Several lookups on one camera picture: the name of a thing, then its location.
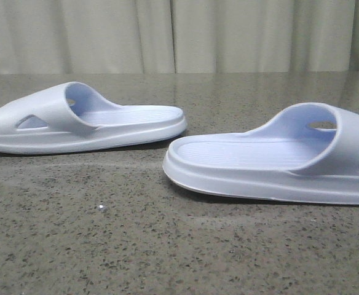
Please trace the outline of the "light blue slipper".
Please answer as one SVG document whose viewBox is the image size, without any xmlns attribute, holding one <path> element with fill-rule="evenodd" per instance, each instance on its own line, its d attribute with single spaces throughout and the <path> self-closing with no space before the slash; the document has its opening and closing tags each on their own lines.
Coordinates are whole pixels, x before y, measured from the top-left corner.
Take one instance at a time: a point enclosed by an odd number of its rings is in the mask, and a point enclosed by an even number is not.
<svg viewBox="0 0 359 295">
<path fill-rule="evenodd" d="M 206 194 L 359 205 L 359 114 L 295 104 L 249 132 L 174 140 L 163 169 Z"/>
<path fill-rule="evenodd" d="M 60 154 L 151 143 L 186 129 L 174 106 L 119 105 L 67 82 L 0 107 L 0 152 Z"/>
</svg>

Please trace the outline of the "grey-white pleated curtain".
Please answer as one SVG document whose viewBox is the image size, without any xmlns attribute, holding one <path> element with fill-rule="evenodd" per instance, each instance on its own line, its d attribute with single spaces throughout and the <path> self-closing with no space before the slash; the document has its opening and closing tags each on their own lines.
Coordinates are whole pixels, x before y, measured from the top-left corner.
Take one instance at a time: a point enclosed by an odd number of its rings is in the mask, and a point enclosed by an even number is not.
<svg viewBox="0 0 359 295">
<path fill-rule="evenodd" d="M 0 74 L 359 71 L 359 1 L 0 1 Z"/>
</svg>

